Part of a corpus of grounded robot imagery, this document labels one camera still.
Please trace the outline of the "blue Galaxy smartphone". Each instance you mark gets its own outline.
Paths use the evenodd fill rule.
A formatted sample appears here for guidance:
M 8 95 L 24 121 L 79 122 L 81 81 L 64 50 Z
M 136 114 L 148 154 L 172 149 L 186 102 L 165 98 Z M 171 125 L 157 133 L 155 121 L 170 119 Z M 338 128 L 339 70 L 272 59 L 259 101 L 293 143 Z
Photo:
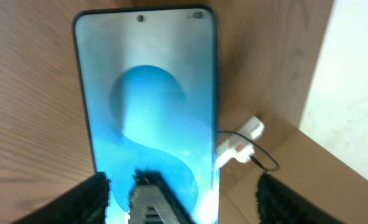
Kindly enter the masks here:
M 73 37 L 107 223 L 127 223 L 137 170 L 158 172 L 196 223 L 217 223 L 217 22 L 203 4 L 94 9 Z

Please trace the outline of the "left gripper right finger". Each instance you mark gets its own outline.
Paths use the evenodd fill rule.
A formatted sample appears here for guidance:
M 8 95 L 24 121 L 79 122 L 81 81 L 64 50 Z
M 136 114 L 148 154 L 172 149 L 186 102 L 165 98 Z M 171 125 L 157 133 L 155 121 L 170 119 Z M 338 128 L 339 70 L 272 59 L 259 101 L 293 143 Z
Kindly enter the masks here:
M 342 224 L 270 174 L 260 176 L 255 195 L 261 224 Z

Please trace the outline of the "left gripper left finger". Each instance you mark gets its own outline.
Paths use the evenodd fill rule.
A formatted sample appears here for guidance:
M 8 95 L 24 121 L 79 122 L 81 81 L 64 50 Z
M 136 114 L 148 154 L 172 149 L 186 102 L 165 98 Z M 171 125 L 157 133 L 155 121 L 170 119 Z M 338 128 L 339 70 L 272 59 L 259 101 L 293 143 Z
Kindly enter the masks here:
M 97 172 L 14 224 L 104 224 L 109 196 L 110 181 Z

